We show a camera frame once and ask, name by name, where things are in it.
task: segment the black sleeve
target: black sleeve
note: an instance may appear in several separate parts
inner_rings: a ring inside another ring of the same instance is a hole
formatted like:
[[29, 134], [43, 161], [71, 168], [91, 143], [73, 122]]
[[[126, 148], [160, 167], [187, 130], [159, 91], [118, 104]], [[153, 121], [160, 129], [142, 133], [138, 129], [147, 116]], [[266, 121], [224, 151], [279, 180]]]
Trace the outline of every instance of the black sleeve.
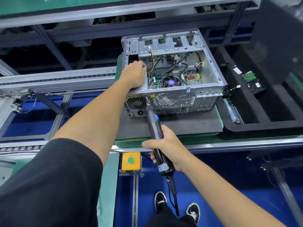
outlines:
[[97, 226], [102, 171], [81, 143], [49, 141], [0, 187], [0, 226]]

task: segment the electric screwdriver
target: electric screwdriver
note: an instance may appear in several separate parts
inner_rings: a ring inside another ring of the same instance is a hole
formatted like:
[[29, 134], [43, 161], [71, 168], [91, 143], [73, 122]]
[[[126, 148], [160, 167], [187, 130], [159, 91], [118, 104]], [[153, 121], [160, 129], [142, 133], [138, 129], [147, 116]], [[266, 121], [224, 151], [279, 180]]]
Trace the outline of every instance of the electric screwdriver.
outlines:
[[[157, 115], [156, 110], [151, 104], [151, 100], [148, 95], [146, 95], [145, 112], [146, 112], [146, 119], [149, 126], [149, 132], [151, 134], [151, 138], [155, 140], [163, 139], [164, 135], [161, 128], [159, 116]], [[175, 208], [177, 216], [179, 216], [177, 191], [173, 178], [174, 172], [176, 171], [174, 164], [172, 163], [171, 160], [169, 160], [168, 157], [165, 156], [165, 154], [162, 153], [160, 149], [154, 149], [154, 155], [156, 157], [157, 166], [160, 175], [165, 176], [166, 181], [169, 182], [171, 185], [172, 195], [174, 196], [175, 205], [172, 203], [172, 200], [170, 198], [170, 192], [169, 192], [169, 200], [172, 206]]]

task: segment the green push button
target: green push button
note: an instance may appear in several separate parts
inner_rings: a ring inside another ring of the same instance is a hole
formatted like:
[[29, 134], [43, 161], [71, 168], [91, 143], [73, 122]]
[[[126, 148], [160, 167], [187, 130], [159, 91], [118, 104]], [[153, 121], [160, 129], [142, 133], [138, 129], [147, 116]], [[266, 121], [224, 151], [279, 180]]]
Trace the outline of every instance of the green push button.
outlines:
[[127, 159], [128, 164], [133, 164], [134, 163], [134, 158], [133, 157], [129, 157]]

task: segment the cpu fan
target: cpu fan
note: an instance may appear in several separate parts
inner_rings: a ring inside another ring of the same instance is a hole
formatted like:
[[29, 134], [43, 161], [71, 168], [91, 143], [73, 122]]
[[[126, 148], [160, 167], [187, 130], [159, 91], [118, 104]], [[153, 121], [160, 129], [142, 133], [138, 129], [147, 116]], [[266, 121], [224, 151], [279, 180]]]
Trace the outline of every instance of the cpu fan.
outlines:
[[179, 76], [164, 76], [162, 77], [162, 87], [176, 87], [181, 86], [181, 81]]

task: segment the yellow wire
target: yellow wire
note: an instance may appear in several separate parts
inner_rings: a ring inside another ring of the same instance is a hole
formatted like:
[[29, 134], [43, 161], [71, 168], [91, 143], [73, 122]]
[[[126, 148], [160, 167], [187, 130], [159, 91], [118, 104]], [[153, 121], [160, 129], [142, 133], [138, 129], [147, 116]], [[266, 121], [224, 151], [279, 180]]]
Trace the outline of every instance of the yellow wire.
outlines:
[[148, 75], [150, 75], [150, 73], [153, 71], [153, 69], [154, 69], [154, 55], [153, 55], [153, 53], [152, 53], [152, 48], [151, 48], [151, 58], [152, 58], [152, 68], [151, 68], [151, 70], [149, 71], [149, 72], [147, 72], [148, 73]]

